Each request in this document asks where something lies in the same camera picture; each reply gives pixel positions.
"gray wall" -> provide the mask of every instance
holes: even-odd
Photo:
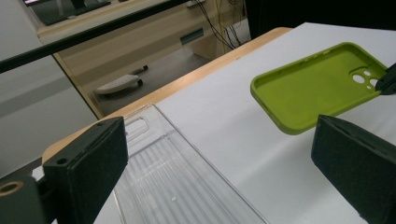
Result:
[[[22,0],[1,0],[0,21],[0,61],[42,46]],[[52,57],[0,74],[0,178],[95,120]]]

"green phone case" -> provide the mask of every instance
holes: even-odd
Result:
[[[336,116],[381,92],[387,67],[353,43],[341,43],[253,78],[250,92],[284,133],[302,133],[318,115]]]

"transparent plastic container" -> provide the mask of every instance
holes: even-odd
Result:
[[[268,223],[155,106],[125,117],[123,223]]]

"gray floor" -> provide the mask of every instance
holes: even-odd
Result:
[[[248,21],[240,21],[234,25],[240,42],[249,41]],[[234,45],[236,40],[231,36]],[[189,47],[173,52],[160,60],[148,64],[148,70],[139,77],[143,80],[142,87],[137,84],[123,91],[108,95],[97,95],[99,105],[105,115],[108,115],[135,100],[158,90],[160,87],[182,77],[196,68],[210,62],[208,59],[193,54]]]

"green object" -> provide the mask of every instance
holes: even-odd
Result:
[[[253,78],[250,91],[284,133],[302,133],[318,115],[336,116],[381,91],[387,67],[361,47],[341,43]]]

